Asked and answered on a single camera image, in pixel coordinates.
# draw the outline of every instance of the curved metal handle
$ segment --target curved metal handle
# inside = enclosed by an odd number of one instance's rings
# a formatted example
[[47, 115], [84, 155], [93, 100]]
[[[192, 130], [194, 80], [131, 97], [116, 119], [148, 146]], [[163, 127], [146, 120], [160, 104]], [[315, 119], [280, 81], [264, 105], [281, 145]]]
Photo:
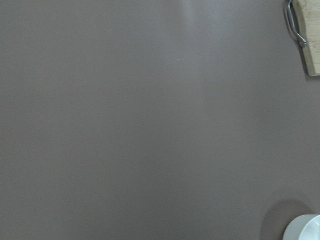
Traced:
[[294, 20], [294, 15], [293, 15], [292, 9], [291, 9], [292, 1], [293, 0], [288, 1], [288, 5], [286, 6], [286, 14], [288, 17], [290, 29], [293, 32], [293, 34], [295, 35], [296, 40], [298, 41], [299, 45], [303, 48], [307, 45], [308, 41], [305, 38], [303, 38], [297, 31], [295, 20]]

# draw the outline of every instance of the wooden cutting board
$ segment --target wooden cutting board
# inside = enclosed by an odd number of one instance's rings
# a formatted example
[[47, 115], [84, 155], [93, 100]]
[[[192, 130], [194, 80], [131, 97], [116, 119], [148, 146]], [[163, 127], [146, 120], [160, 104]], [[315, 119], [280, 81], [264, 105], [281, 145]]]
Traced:
[[307, 40], [302, 48], [309, 76], [320, 76], [320, 0], [293, 0], [299, 33]]

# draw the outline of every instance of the cutting board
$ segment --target cutting board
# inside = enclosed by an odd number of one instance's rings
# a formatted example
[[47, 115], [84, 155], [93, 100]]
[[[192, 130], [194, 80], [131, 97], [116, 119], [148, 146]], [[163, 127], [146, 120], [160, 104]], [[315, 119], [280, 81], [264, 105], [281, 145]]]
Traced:
[[320, 0], [293, 0], [299, 33], [307, 40], [302, 47], [309, 76], [320, 75]]

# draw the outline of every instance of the light wood block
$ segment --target light wood block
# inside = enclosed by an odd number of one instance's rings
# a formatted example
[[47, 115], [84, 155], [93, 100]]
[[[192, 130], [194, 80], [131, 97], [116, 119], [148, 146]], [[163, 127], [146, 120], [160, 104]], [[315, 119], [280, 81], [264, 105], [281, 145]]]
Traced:
[[309, 76], [320, 76], [320, 0], [293, 0], [300, 34], [307, 45], [302, 48]]

